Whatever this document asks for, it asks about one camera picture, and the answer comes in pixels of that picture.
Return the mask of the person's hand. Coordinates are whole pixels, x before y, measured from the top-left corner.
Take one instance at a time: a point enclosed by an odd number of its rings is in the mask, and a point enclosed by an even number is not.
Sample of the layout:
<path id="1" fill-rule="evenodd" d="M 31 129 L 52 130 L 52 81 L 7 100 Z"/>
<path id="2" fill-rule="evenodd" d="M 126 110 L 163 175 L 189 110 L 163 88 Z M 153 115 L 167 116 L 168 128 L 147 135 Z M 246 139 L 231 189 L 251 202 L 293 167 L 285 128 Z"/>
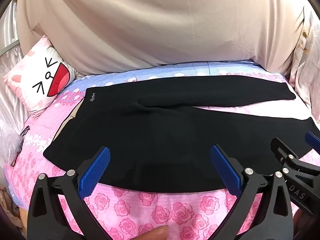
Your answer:
<path id="1" fill-rule="evenodd" d="M 132 238 L 132 240 L 166 240 L 168 235 L 169 227 L 164 225 Z"/>

